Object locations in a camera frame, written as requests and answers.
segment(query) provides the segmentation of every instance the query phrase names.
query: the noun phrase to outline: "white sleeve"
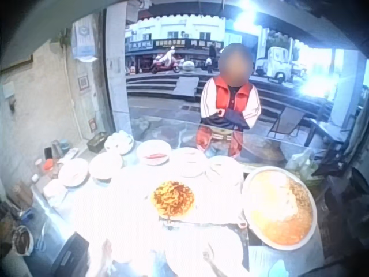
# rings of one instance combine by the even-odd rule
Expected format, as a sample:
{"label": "white sleeve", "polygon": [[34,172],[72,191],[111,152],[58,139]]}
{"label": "white sleeve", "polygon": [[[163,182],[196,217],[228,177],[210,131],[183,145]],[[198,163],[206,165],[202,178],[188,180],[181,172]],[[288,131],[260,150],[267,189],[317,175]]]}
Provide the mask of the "white sleeve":
{"label": "white sleeve", "polygon": [[215,86],[215,82],[213,78],[206,82],[204,89],[201,94],[201,117],[209,117],[218,112],[218,109],[215,106],[217,99],[217,88]]}
{"label": "white sleeve", "polygon": [[258,117],[261,114],[259,94],[255,86],[253,86],[252,90],[250,91],[250,96],[248,97],[246,108],[244,109],[242,114],[244,120],[250,128],[255,125]]}

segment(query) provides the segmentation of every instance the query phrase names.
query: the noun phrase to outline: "person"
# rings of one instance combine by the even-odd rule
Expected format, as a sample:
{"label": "person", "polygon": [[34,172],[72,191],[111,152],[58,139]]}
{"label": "person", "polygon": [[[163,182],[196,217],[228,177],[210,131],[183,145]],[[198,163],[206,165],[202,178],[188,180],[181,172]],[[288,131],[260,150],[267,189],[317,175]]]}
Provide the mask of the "person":
{"label": "person", "polygon": [[209,64],[210,68],[208,69],[208,71],[209,73],[212,73],[215,65],[215,60],[217,58],[217,51],[215,50],[215,42],[213,42],[209,47],[209,58],[212,60],[212,63]]}
{"label": "person", "polygon": [[159,62],[164,63],[165,66],[170,66],[172,59],[174,58],[173,55],[175,53],[174,46],[159,60]]}
{"label": "person", "polygon": [[208,156],[236,157],[243,131],[252,128],[261,114],[258,91],[249,82],[253,60],[246,46],[228,45],[220,55],[219,69],[220,75],[208,80],[202,91],[197,147]]}

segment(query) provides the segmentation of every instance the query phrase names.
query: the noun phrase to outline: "red jacket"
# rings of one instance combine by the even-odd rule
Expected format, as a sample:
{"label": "red jacket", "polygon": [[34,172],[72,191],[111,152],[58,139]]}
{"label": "red jacket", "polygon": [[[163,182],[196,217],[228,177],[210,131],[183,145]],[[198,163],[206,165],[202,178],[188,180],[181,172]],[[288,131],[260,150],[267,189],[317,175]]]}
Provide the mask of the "red jacket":
{"label": "red jacket", "polygon": [[[204,86],[201,95],[201,117],[206,118],[229,107],[231,93],[227,83],[220,77],[211,78]],[[234,110],[240,111],[244,120],[252,128],[261,113],[261,105],[256,87],[247,83],[235,95]],[[212,139],[220,140],[223,135],[216,128],[201,125],[197,132],[197,147],[205,151]],[[229,156],[236,156],[242,149],[243,132],[233,131]]]}

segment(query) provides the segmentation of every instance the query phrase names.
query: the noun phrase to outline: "scooter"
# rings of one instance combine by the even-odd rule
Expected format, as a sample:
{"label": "scooter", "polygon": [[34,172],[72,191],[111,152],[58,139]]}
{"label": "scooter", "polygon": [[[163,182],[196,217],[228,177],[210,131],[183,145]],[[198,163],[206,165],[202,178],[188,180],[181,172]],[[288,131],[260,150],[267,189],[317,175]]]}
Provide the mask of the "scooter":
{"label": "scooter", "polygon": [[170,71],[173,70],[174,73],[178,73],[179,65],[176,60],[172,59],[172,62],[169,64],[169,66],[165,66],[162,62],[160,62],[158,59],[155,59],[152,63],[151,72],[152,74],[156,74],[159,71]]}

